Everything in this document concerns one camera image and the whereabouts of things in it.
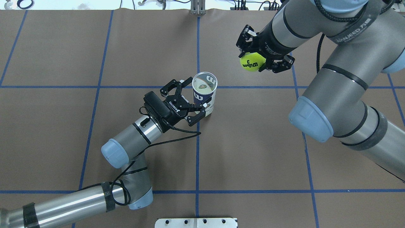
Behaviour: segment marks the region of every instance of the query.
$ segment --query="yellow ball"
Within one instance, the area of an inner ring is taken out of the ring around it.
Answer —
[[[265,62],[266,58],[257,52],[248,52],[241,58],[241,66],[247,71],[258,71]]]

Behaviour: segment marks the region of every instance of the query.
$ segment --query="cup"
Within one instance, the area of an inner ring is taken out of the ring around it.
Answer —
[[[211,114],[214,109],[217,85],[217,78],[209,72],[198,73],[193,78],[192,87],[194,104],[199,104],[208,97],[212,97],[211,101],[207,103],[207,107],[205,108],[205,116]]]

